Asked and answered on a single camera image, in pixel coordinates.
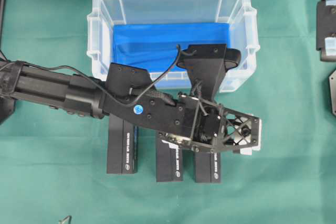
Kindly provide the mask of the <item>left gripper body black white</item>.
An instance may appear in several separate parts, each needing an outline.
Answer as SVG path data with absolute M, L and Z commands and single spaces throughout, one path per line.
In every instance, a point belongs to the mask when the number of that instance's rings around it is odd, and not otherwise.
M 262 120 L 253 114 L 245 114 L 186 94 L 178 96 L 184 112 L 184 122 L 191 123 L 187 136 L 158 131 L 159 140 L 170 148 L 180 148 L 195 153 L 221 153 L 232 151 L 251 155 L 261 149 Z

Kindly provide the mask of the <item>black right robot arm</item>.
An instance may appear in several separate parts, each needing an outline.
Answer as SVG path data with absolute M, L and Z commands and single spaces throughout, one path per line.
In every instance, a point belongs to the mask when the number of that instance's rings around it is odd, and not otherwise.
M 317 2 L 316 50 L 321 61 L 335 62 L 335 0 Z

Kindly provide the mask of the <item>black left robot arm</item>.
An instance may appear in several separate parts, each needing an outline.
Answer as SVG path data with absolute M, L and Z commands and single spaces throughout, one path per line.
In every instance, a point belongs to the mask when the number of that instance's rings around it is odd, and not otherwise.
M 146 70 L 118 64 L 103 82 L 79 71 L 69 75 L 58 67 L 2 61 L 2 121 L 12 114 L 17 100 L 98 119 L 114 115 L 193 152 L 249 155 L 261 146 L 260 118 L 205 100 L 199 93 L 173 97 L 152 86 Z

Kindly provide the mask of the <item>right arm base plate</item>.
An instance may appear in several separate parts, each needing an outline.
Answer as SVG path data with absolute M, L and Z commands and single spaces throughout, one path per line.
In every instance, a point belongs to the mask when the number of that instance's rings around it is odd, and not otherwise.
M 331 112 L 336 116 L 336 70 L 329 75 Z

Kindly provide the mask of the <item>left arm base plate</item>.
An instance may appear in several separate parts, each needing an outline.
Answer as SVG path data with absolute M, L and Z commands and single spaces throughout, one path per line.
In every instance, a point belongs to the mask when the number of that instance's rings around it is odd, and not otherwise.
M 2 125 L 14 112 L 16 100 L 12 98 L 1 98 L 0 101 L 0 125 Z

